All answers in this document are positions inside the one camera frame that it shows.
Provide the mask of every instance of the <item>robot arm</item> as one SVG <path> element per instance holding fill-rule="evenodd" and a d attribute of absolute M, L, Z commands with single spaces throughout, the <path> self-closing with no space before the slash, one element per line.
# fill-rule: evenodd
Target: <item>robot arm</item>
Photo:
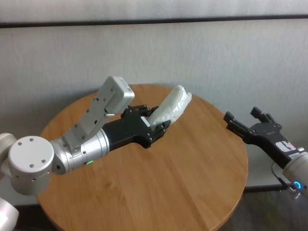
<path fill-rule="evenodd" d="M 134 92 L 123 78 L 109 77 L 81 120 L 63 137 L 16 140 L 12 134 L 0 134 L 0 179 L 5 174 L 17 192 L 35 195 L 48 187 L 51 172 L 68 173 L 132 142 L 149 148 L 163 137 L 171 121 L 180 117 L 191 94 L 177 86 L 163 102 L 163 109 L 153 114 L 155 122 L 150 123 L 148 117 L 158 107 L 129 106 L 133 98 Z M 121 118 L 107 123 L 117 113 L 122 113 Z M 0 231 L 13 230 L 17 218 L 18 211 L 0 198 Z"/>
<path fill-rule="evenodd" d="M 228 123 L 227 129 L 241 137 L 245 143 L 254 144 L 265 151 L 283 169 L 284 176 L 293 183 L 289 190 L 293 193 L 301 192 L 308 197 L 308 153 L 304 148 L 294 147 L 281 135 L 281 125 L 276 123 L 270 114 L 262 113 L 257 107 L 254 107 L 250 114 L 261 123 L 248 128 L 227 112 L 224 116 Z"/>

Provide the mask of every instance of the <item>wooden tabletop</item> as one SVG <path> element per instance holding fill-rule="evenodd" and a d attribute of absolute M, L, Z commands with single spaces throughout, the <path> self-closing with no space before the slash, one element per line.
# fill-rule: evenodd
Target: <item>wooden tabletop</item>
<path fill-rule="evenodd" d="M 159 105 L 171 88 L 132 85 L 131 105 Z M 61 137 L 94 94 L 60 112 L 44 129 Z M 38 201 L 65 231 L 217 230 L 235 209 L 247 178 L 247 154 L 223 114 L 193 96 L 184 114 L 151 148 L 129 144 L 66 175 L 53 174 Z"/>

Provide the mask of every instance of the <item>white object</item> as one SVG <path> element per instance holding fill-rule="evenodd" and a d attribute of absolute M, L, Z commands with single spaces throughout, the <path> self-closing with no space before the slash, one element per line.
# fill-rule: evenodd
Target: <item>white object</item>
<path fill-rule="evenodd" d="M 63 139 L 70 150 L 94 137 L 108 117 L 122 113 L 134 97 L 133 90 L 122 77 L 108 77 L 81 120 L 64 134 Z"/>
<path fill-rule="evenodd" d="M 14 135 L 9 133 L 0 134 L 0 180 L 5 175 L 11 175 L 7 169 L 7 165 L 3 165 L 7 159 L 10 147 L 16 142 Z"/>
<path fill-rule="evenodd" d="M 0 198 L 0 231 L 12 231 L 19 212 L 10 203 Z"/>
<path fill-rule="evenodd" d="M 23 195 L 43 192 L 50 182 L 53 147 L 44 138 L 27 136 L 17 140 L 9 151 L 11 183 Z"/>
<path fill-rule="evenodd" d="M 187 93 L 183 86 L 177 85 L 147 120 L 152 128 L 168 120 L 173 123 L 183 114 L 191 100 L 192 94 Z"/>
<path fill-rule="evenodd" d="M 308 198 L 308 153 L 303 152 L 290 161 L 282 171 L 283 175 Z"/>

